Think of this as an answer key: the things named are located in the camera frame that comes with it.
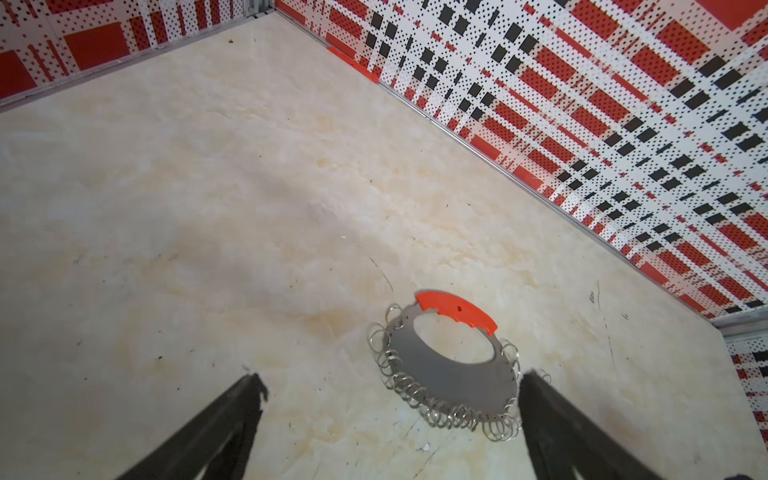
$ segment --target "patterned wall panel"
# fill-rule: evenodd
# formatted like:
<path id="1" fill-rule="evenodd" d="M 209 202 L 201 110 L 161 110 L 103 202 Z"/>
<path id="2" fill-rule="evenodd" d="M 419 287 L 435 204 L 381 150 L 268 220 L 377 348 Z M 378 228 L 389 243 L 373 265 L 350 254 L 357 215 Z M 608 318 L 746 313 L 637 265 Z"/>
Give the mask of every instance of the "patterned wall panel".
<path id="1" fill-rule="evenodd" d="M 2 0 L 0 104 L 243 17 L 243 0 Z"/>
<path id="2" fill-rule="evenodd" d="M 728 339 L 728 353 L 768 449 L 768 333 Z"/>
<path id="3" fill-rule="evenodd" d="M 709 318 L 768 302 L 766 0 L 277 0 Z"/>

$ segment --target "beige marble surface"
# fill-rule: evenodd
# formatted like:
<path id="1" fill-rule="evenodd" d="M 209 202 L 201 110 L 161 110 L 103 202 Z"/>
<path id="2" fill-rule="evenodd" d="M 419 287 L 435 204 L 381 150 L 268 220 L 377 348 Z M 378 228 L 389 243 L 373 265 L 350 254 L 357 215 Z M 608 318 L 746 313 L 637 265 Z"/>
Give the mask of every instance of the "beige marble surface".
<path id="1" fill-rule="evenodd" d="M 532 478 L 381 386 L 421 288 L 663 476 L 768 477 L 712 326 L 278 15 L 0 114 L 0 242 L 3 478 L 114 477 L 245 370 L 248 478 Z"/>

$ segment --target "red and white patterned wall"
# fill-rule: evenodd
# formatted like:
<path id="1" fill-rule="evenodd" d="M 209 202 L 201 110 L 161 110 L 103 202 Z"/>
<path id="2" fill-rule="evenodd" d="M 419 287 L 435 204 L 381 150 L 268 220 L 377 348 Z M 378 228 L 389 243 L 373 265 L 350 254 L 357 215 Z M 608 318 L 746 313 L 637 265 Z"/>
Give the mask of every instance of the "red and white patterned wall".
<path id="1" fill-rule="evenodd" d="M 768 302 L 766 2 L 276 6 L 715 318 Z"/>
<path id="2" fill-rule="evenodd" d="M 0 104 L 243 17 L 243 0 L 0 1 Z"/>

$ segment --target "orange handle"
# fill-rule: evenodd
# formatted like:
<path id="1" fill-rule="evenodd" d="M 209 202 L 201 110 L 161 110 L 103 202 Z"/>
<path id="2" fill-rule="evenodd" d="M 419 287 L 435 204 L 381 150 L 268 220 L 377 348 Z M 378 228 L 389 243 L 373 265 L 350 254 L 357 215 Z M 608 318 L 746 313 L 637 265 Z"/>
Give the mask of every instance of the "orange handle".
<path id="1" fill-rule="evenodd" d="M 431 308 L 435 309 L 440 315 L 449 316 L 456 322 L 466 323 L 473 328 L 482 328 L 488 335 L 493 335 L 498 328 L 496 322 L 487 313 L 463 298 L 450 293 L 421 292 L 416 295 L 416 301 L 419 302 L 425 312 Z"/>

